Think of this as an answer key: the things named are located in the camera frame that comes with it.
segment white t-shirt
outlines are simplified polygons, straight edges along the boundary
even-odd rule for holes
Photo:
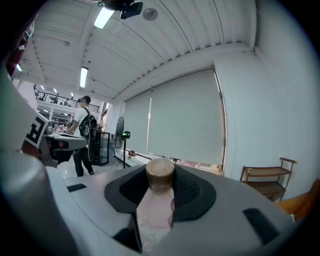
[[[74,116],[74,121],[79,122],[79,125],[75,129],[74,136],[83,138],[83,136],[81,136],[81,134],[80,134],[79,126],[80,126],[82,120],[85,119],[85,117],[87,115],[88,115],[88,112],[82,107],[76,111],[75,116]]]

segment projector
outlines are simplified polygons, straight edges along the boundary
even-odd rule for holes
[[[121,11],[120,18],[122,20],[139,15],[144,5],[141,1],[134,2],[134,0],[102,0],[99,4],[108,10]]]

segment black pants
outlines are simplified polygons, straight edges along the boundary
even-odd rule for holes
[[[85,168],[88,170],[89,174],[92,174],[94,170],[92,169],[90,161],[86,157],[86,151],[88,149],[86,147],[83,147],[77,150],[75,152],[75,155],[73,156],[74,165],[75,165],[75,171],[78,177],[82,177],[84,175],[84,169],[82,167],[81,161],[83,162]]]

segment floor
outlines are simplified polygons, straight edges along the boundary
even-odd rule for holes
[[[83,163],[82,167],[84,170],[84,175],[89,176],[88,170],[85,168]],[[63,162],[59,164],[57,166],[57,169],[61,171],[62,178],[64,179],[77,177],[73,156],[70,157],[70,160],[68,162]],[[123,169],[123,163],[114,157],[110,157],[109,163],[102,166],[92,165],[92,169],[94,170],[95,175],[102,174],[104,172],[114,172],[116,169]]]

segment cable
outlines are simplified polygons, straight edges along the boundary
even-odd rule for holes
[[[124,155],[124,151],[123,151],[123,153],[122,153],[122,156]],[[122,156],[120,157],[120,161],[118,162],[118,165],[120,164],[120,162],[121,162],[121,158],[122,158]],[[116,171],[117,170],[117,168],[118,168],[118,165],[116,166],[116,168],[115,168],[115,170],[114,171]]]

